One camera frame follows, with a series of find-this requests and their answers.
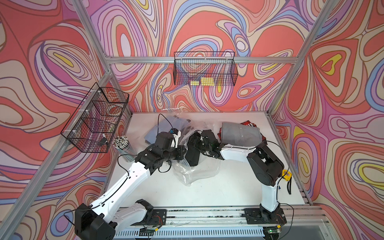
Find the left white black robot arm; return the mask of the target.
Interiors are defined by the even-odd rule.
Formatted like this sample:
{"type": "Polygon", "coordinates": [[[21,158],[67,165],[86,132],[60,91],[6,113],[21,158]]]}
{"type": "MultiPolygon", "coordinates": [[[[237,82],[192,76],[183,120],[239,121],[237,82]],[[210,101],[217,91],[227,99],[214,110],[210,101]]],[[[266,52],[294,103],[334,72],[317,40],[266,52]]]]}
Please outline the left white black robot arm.
{"type": "Polygon", "coordinates": [[[154,207],[141,199],[121,210],[122,203],[164,162],[182,160],[186,149],[180,146],[180,130],[171,129],[156,136],[154,144],[135,156],[126,173],[89,206],[81,204],[74,214],[74,232],[82,240],[111,240],[117,232],[138,224],[160,226],[163,221],[154,207]]]}

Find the aluminium frame rail front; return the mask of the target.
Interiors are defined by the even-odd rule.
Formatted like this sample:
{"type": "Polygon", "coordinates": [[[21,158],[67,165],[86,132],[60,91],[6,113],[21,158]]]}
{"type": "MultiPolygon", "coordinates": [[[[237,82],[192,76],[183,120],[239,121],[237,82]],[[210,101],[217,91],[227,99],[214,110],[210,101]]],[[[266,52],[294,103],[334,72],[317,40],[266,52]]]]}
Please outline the aluminium frame rail front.
{"type": "Polygon", "coordinates": [[[129,226],[112,240],[335,240],[319,208],[283,207],[287,223],[248,225],[248,208],[168,208],[163,226],[129,226]]]}

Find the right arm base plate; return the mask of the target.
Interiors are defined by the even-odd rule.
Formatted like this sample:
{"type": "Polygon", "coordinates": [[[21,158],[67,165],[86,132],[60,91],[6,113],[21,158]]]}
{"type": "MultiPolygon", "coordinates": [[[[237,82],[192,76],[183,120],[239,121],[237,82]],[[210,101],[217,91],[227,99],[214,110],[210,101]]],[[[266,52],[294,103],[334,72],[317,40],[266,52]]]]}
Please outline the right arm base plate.
{"type": "Polygon", "coordinates": [[[285,225],[287,219],[283,209],[278,206],[273,212],[269,212],[263,207],[244,209],[241,217],[246,218],[248,225],[285,225]]]}

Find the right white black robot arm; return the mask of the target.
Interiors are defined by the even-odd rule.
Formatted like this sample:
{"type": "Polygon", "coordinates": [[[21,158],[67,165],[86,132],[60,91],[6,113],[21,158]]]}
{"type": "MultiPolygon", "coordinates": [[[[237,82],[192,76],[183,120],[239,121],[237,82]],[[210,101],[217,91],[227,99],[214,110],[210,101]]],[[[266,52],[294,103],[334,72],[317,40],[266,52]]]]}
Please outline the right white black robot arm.
{"type": "Polygon", "coordinates": [[[200,155],[219,160],[233,160],[250,164],[256,178],[262,184],[262,210],[273,213],[280,208],[278,180],[283,176],[285,165],[262,139],[255,147],[239,147],[220,143],[211,130],[195,131],[188,140],[186,160],[198,164],[200,155]]]}

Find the black button shirt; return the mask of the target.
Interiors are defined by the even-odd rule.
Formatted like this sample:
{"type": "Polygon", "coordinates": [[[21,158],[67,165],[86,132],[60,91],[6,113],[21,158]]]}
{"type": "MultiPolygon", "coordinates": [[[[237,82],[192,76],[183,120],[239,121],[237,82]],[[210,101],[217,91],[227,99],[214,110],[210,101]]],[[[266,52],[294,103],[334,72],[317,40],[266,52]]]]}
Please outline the black button shirt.
{"type": "Polygon", "coordinates": [[[202,150],[202,140],[200,133],[193,133],[188,140],[187,143],[187,153],[185,155],[185,159],[189,163],[191,167],[195,167],[199,163],[200,153],[202,150]]]}

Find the yellow sticky note pads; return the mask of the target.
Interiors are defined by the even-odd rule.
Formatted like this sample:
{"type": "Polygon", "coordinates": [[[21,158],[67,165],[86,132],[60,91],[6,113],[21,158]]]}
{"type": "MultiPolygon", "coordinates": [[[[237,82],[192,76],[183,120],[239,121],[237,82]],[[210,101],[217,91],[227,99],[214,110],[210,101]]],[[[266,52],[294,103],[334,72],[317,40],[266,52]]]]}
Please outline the yellow sticky note pads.
{"type": "Polygon", "coordinates": [[[215,80],[211,77],[201,77],[199,80],[190,81],[191,86],[215,86],[215,80]]]}

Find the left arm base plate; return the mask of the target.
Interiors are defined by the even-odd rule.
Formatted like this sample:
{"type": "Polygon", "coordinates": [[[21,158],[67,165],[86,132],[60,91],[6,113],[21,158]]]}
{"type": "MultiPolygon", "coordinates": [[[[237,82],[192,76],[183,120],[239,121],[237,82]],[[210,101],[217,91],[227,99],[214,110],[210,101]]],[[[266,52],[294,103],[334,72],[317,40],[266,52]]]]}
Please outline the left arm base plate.
{"type": "Polygon", "coordinates": [[[132,226],[163,226],[166,224],[167,210],[166,209],[154,209],[147,213],[141,222],[134,223],[132,226]]]}

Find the yellow tape measure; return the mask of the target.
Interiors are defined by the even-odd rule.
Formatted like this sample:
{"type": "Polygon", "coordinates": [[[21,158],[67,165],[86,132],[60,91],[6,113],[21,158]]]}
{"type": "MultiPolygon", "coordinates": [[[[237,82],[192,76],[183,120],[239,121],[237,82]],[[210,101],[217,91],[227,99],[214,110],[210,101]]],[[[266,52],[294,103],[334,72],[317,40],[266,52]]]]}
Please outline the yellow tape measure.
{"type": "Polygon", "coordinates": [[[292,173],[288,170],[283,170],[282,172],[282,179],[285,181],[289,182],[292,179],[292,173]]]}

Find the clear plastic vacuum bag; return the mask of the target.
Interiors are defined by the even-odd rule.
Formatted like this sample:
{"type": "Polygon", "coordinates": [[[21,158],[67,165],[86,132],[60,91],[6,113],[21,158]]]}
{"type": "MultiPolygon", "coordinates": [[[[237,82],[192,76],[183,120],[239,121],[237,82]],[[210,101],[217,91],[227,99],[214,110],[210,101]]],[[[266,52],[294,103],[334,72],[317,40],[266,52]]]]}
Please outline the clear plastic vacuum bag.
{"type": "Polygon", "coordinates": [[[220,141],[214,133],[215,124],[192,119],[185,113],[166,115],[145,135],[145,141],[153,144],[157,133],[167,132],[171,127],[181,131],[178,144],[185,150],[182,160],[172,160],[172,168],[177,179],[185,186],[216,176],[221,167],[220,141]]]}

